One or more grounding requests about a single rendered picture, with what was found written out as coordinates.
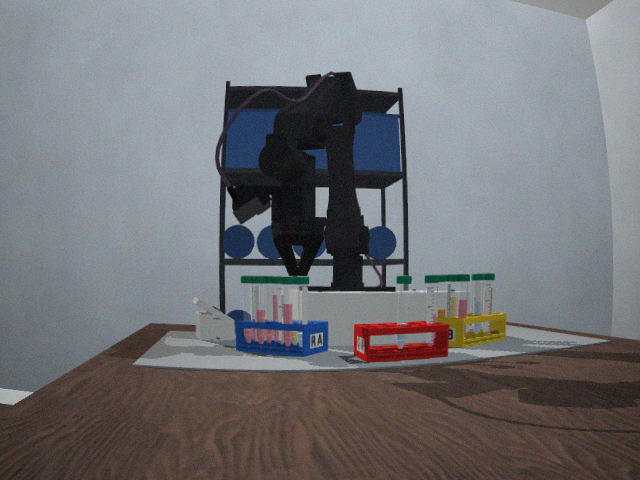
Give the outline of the blue tube rack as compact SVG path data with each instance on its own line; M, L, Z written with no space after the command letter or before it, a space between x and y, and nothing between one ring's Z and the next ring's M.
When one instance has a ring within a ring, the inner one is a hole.
M328 321L308 321L308 323L311 324L282 324L282 322L274 320L266 322L236 321L236 350L302 357L328 351ZM300 331L302 332L303 347L299 347L299 344L293 345L292 342L290 346L285 346L285 344L274 340L271 343L267 343L265 340L264 344L259 344L252 339L251 343L246 343L244 328Z

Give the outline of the red tube rack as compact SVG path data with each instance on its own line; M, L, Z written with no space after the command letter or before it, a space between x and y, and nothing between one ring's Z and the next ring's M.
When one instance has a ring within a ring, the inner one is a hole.
M397 323L354 324L354 355L367 363L447 357L449 324L422 322L426 321L408 322L407 325L397 325ZM418 324L418 326L414 324ZM397 345L370 347L370 336L428 332L436 332L434 344L430 347L427 343L406 344L403 349L398 349Z

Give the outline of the yellow rack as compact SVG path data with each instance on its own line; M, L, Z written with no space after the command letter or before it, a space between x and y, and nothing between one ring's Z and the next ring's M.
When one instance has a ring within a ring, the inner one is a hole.
M507 313L492 313L492 315L486 316L484 314L469 316L471 314L474 315L473 313L467 313L467 318L462 319L458 319L458 316L456 316L456 318L446 318L447 316L444 318L436 317L436 322L449 324L449 347L465 348L505 340ZM489 333L489 335L485 335L485 333L480 329L479 334L475 334L474 331L471 331L466 332L466 336L464 336L464 328L466 324L487 321L492 321L491 333Z

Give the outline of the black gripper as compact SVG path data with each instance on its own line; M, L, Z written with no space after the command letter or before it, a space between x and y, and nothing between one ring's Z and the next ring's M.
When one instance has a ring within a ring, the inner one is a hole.
M316 217L316 187L307 185L299 186L304 186L303 217L287 216L271 222L271 229L273 225L273 236L275 235L273 242L289 276L294 277L308 275L310 267L324 240L325 226L327 226L326 217ZM303 246L298 266L292 245Z

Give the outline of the grey flat mat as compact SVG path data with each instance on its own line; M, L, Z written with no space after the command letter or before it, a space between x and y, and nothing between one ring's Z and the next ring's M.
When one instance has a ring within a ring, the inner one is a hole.
M365 362L354 346L328 347L309 356L289 356L236 350L235 340L200 340L196 332L169 331L132 366L235 372L322 372L439 365L542 353L610 340L506 325L506 339L465 348L449 347L447 357Z

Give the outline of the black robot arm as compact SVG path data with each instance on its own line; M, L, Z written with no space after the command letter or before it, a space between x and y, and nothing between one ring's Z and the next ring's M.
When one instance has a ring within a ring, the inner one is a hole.
M329 201L324 237L327 253L333 256L333 282L331 286L307 286L308 291L396 291L396 287L364 287L362 283L360 254L369 254L370 234L355 189L353 142L355 125L361 120L361 101L351 72L326 77L303 102L283 107L275 116L273 133L266 134L259 167L265 175L282 181L281 186L234 187L232 213L240 225L270 207L271 221L303 217L304 186L299 185L316 187L316 157L302 150L326 147Z

